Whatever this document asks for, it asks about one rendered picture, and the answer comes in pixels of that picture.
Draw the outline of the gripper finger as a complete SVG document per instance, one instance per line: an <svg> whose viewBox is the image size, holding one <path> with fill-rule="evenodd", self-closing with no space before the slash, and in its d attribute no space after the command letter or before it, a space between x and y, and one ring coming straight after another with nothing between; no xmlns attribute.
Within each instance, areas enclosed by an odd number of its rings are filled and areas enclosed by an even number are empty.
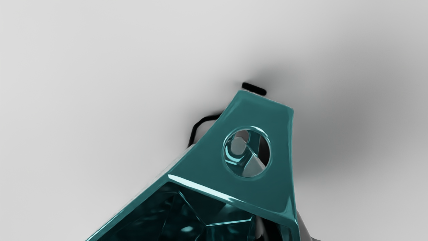
<svg viewBox="0 0 428 241"><path fill-rule="evenodd" d="M321 240L313 238L310 235L300 213L298 211L296 211L296 213L297 213L297 217L298 217L298 226L299 226L301 241L321 241Z"/></svg>

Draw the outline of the teal faceted mug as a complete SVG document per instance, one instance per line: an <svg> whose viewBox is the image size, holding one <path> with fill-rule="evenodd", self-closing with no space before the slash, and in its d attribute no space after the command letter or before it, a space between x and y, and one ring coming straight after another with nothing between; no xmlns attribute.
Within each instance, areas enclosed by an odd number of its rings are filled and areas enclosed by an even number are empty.
<svg viewBox="0 0 428 241"><path fill-rule="evenodd" d="M292 108L240 90L173 166L86 241L301 241Z"/></svg>

